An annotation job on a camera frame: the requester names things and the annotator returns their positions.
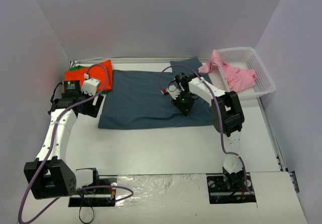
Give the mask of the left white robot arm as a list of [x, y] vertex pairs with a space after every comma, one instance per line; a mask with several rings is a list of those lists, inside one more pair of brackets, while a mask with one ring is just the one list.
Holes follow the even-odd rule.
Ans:
[[50, 124], [43, 146], [32, 162], [25, 163], [24, 174], [35, 199], [71, 196], [79, 187], [76, 171], [66, 163], [66, 150], [77, 117], [96, 118], [103, 101], [96, 78], [64, 81], [60, 98], [51, 99]]

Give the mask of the blue t shirt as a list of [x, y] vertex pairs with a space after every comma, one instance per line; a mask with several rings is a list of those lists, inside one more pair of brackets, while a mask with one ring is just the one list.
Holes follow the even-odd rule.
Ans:
[[172, 72], [114, 70], [113, 88], [105, 97], [98, 127], [100, 129], [134, 130], [165, 127], [207, 126], [213, 124], [212, 109], [202, 99], [195, 101], [188, 116], [176, 108], [171, 96], [160, 87], [168, 85], [175, 75], [191, 74], [202, 63], [197, 57], [171, 61]]

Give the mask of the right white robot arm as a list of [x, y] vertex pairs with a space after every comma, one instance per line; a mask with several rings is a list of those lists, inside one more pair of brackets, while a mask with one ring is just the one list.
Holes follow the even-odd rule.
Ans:
[[244, 166], [240, 160], [240, 136], [244, 113], [236, 92], [223, 91], [196, 74], [180, 73], [169, 83], [164, 94], [172, 97], [172, 104], [187, 116], [197, 99], [202, 99], [212, 109], [213, 126], [220, 133], [223, 161], [223, 184], [228, 190], [241, 185]]

